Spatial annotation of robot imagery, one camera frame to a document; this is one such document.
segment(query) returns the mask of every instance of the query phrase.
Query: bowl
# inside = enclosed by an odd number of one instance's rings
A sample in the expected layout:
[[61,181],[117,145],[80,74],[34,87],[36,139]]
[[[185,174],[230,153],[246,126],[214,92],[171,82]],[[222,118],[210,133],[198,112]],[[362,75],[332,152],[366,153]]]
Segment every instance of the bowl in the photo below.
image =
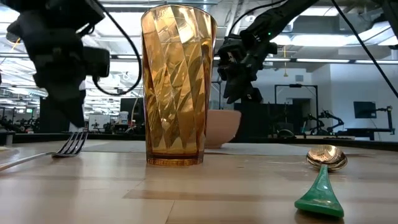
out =
[[206,149],[219,149],[235,137],[241,122],[241,112],[233,110],[208,110]]

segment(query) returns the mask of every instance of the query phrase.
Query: cable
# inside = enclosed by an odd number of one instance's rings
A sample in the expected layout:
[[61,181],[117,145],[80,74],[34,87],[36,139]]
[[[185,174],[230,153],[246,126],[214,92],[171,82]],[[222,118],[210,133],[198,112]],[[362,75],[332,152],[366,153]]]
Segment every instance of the cable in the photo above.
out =
[[126,32],[123,30],[123,28],[118,24],[118,22],[116,22],[115,19],[113,19],[113,16],[108,12],[108,10],[105,9],[105,7],[98,1],[98,0],[93,0],[99,8],[101,8],[102,11],[105,12],[105,14],[111,19],[111,21],[113,22],[113,24],[118,28],[118,30],[120,31],[120,33],[122,33],[122,35],[127,39],[127,41],[129,42],[129,44],[131,45],[136,57],[137,57],[137,62],[138,62],[138,77],[137,77],[137,81],[135,82],[135,84],[133,84],[132,87],[130,87],[128,90],[126,91],[122,91],[120,93],[109,93],[107,91],[105,91],[104,89],[102,89],[99,85],[98,85],[98,79],[97,77],[93,77],[93,82],[95,87],[97,87],[97,89],[107,95],[110,96],[122,96],[125,95],[127,93],[129,93],[130,91],[132,91],[133,89],[135,89],[135,87],[138,86],[139,82],[141,81],[141,77],[142,77],[142,65],[141,65],[141,58],[139,55],[139,52],[136,48],[136,46],[134,45],[134,43],[132,42],[132,40],[130,39],[130,37],[126,34]]
[[262,8],[269,7],[269,6],[275,6],[276,4],[282,3],[282,2],[284,2],[284,1],[286,1],[286,0],[276,1],[276,2],[273,2],[273,3],[265,4],[265,5],[258,6],[258,7],[254,7],[254,8],[252,8],[252,9],[248,10],[247,12],[245,12],[242,16],[240,16],[240,17],[232,24],[231,29],[229,30],[228,35],[230,35],[230,34],[232,33],[232,30],[234,29],[234,27],[236,26],[236,24],[238,24],[238,22],[239,22],[241,19],[243,19],[243,17],[245,17],[246,15],[248,15],[248,14],[254,12],[254,11],[257,10],[257,9],[262,9]]
[[316,94],[315,94],[313,91],[311,91],[311,90],[309,89],[308,86],[305,86],[305,88],[306,88],[310,93],[312,93],[313,96],[317,97]]
[[373,61],[374,65],[376,66],[376,68],[379,70],[380,74],[383,76],[384,80],[387,82],[388,86],[390,87],[390,89],[392,90],[392,92],[395,94],[396,98],[398,99],[398,92],[397,90],[394,88],[394,86],[392,85],[392,83],[390,82],[390,80],[388,79],[388,77],[386,76],[386,74],[384,73],[383,69],[380,67],[380,65],[378,64],[378,62],[376,61],[376,59],[373,57],[372,53],[369,51],[369,49],[366,47],[365,43],[361,40],[358,32],[355,30],[354,26],[352,25],[352,23],[350,23],[350,21],[347,19],[347,17],[344,15],[343,11],[340,9],[340,7],[337,5],[335,0],[331,0],[333,5],[336,7],[338,13],[342,16],[342,18],[346,21],[347,25],[349,26],[349,28],[353,31],[353,34],[355,35],[355,37],[358,39],[358,42],[362,45],[362,48],[365,50],[365,52],[367,53],[367,55],[369,56],[369,58]]
[[330,11],[330,9],[333,9],[333,6],[330,6],[330,8],[328,10],[326,10],[326,12],[323,14],[323,16],[325,16],[326,14],[328,14],[328,12]]
[[140,90],[138,91],[138,96],[137,96],[137,98],[136,98],[136,101],[134,102],[134,105],[132,106],[132,111],[131,111],[131,122],[132,122],[133,117],[134,117],[134,109],[136,109],[136,105],[137,105],[137,102],[138,102],[138,99],[139,99],[139,95],[141,94],[141,90],[142,90],[142,89],[140,89]]
[[[372,121],[372,123],[373,123],[374,127],[375,127],[376,129],[378,129],[378,128],[377,128],[377,126],[376,126],[376,124],[374,123],[373,119],[372,119],[372,118],[370,118],[370,120]],[[377,135],[379,136],[379,141],[381,141],[380,132],[377,132]]]
[[5,57],[1,62],[0,65],[2,65],[2,63],[6,60],[7,58]]

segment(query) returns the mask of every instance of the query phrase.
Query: computer screen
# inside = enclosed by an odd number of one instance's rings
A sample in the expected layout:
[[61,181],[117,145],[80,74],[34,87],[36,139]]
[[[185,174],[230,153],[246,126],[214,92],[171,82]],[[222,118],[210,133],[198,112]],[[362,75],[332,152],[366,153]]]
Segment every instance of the computer screen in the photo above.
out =
[[355,118],[377,118],[374,102],[354,102]]

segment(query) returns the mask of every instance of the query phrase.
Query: silver fork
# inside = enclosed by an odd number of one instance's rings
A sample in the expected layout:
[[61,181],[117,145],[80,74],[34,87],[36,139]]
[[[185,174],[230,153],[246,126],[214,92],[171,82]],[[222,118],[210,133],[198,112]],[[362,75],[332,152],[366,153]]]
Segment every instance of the silver fork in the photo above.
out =
[[83,149],[83,146],[87,139],[87,135],[87,131],[73,133],[69,137],[68,141],[62,146],[62,148],[58,150],[58,152],[40,153],[38,155],[18,159],[16,161],[7,162],[5,164],[0,164],[0,171],[43,156],[52,156],[53,158],[75,157],[80,153],[81,149]]

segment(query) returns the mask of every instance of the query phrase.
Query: white wall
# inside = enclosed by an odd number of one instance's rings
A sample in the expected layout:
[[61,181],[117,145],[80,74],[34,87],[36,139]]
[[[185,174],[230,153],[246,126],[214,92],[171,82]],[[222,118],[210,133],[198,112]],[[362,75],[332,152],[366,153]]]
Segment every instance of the white wall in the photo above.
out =
[[[382,69],[398,89],[398,66],[387,65]],[[377,108],[391,105],[393,128],[397,128],[398,99],[374,65],[330,65],[330,73],[332,111],[345,122],[345,128],[374,128],[370,119],[355,119],[354,101],[374,101]],[[387,113],[377,112],[374,122],[378,128],[388,128]],[[398,135],[380,135],[383,141],[398,141]]]
[[[312,84],[318,85],[318,109],[321,113],[322,110],[328,110],[332,112],[332,100],[331,100],[331,73],[330,65],[324,65],[312,73]],[[311,112],[312,116],[317,116],[317,107],[315,100],[311,101]],[[326,128],[332,126],[331,119],[322,119]]]
[[[274,85],[288,85],[294,84],[296,75],[303,75],[304,82],[300,82],[301,84],[311,85],[311,73],[307,73],[305,69],[300,68],[288,68],[287,74],[288,77],[284,77],[285,70],[283,68],[275,71],[273,69],[260,70],[257,73],[257,80],[252,82],[253,87],[256,87],[260,90],[261,95],[264,99],[264,103],[274,103]],[[217,68],[213,69],[213,77],[217,77]],[[222,98],[225,89],[225,82],[221,84],[221,105],[223,107],[228,107],[226,105],[226,100]],[[315,99],[313,93],[308,91],[306,88],[287,88],[287,87],[278,87],[277,90],[277,100],[278,103],[289,103],[292,98],[309,98]],[[218,103],[218,92],[212,88],[210,94],[210,101],[214,101]]]

